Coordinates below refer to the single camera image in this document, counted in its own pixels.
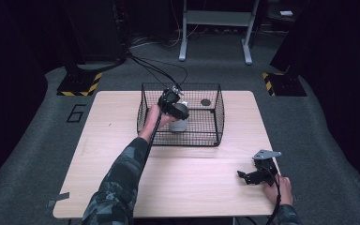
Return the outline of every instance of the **light wood tabletop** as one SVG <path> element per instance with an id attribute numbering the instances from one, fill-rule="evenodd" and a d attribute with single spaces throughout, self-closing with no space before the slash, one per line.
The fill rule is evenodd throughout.
<path id="1" fill-rule="evenodd" d="M 225 124 L 217 147 L 153 146 L 139 185 L 135 218 L 271 215 L 262 185 L 247 185 L 237 171 L 256 171 L 252 157 L 271 150 L 255 97 L 222 91 Z M 98 92 L 61 194 L 56 218 L 81 218 L 114 160 L 137 137 L 141 92 Z"/>

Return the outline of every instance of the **dark curtain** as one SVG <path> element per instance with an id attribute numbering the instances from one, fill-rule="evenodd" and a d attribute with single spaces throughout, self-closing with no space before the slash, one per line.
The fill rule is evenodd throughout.
<path id="1" fill-rule="evenodd" d="M 332 136 L 360 172 L 360 2 L 311 1 L 271 65 L 298 68 Z"/>
<path id="2" fill-rule="evenodd" d="M 49 29 L 50 20 L 64 47 L 53 38 L 56 34 Z M 63 66 L 60 47 L 68 49 L 67 55 L 79 61 L 79 50 L 69 27 L 58 0 L 0 0 L 0 167 L 44 99 L 45 74 Z"/>

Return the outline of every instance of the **metal stand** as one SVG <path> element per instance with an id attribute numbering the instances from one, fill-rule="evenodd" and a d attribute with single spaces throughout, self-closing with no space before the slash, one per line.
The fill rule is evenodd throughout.
<path id="1" fill-rule="evenodd" d="M 205 25 L 228 25 L 228 26 L 245 26 L 247 34 L 242 39 L 242 48 L 244 50 L 245 62 L 247 65 L 252 64 L 252 58 L 249 49 L 250 34 L 256 17 L 257 7 L 260 0 L 255 0 L 251 12 L 224 12 L 224 11 L 199 11 L 187 10 L 187 0 L 184 0 L 183 8 L 183 39 L 180 47 L 179 60 L 186 60 L 187 53 L 187 24 L 205 24 Z"/>

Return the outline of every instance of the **hazard tape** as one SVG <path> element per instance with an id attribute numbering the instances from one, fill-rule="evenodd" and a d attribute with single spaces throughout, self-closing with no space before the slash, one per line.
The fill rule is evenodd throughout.
<path id="1" fill-rule="evenodd" d="M 102 73 L 96 75 L 92 85 L 89 88 L 89 91 L 87 92 L 57 92 L 57 96 L 92 96 L 98 87 L 98 82 L 100 81 L 101 76 Z"/>
<path id="2" fill-rule="evenodd" d="M 268 77 L 269 74 L 283 75 L 283 73 L 266 73 L 266 72 L 264 72 L 262 74 L 262 78 L 264 79 L 265 87 L 267 88 L 268 94 L 270 96 L 275 96 L 276 93 L 275 93 L 275 91 L 273 89 L 273 85 L 271 84 L 270 79 Z"/>

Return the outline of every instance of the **wire mesh cage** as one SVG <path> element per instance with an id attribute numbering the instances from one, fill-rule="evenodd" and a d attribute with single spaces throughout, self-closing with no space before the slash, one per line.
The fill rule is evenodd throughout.
<path id="1" fill-rule="evenodd" d="M 142 84 L 137 132 L 144 127 L 148 109 L 158 103 L 166 87 L 173 83 L 145 82 Z M 184 131 L 159 129 L 153 145 L 160 146 L 219 146 L 224 130 L 224 103 L 218 83 L 183 83 L 180 102 L 186 102 L 189 117 Z"/>

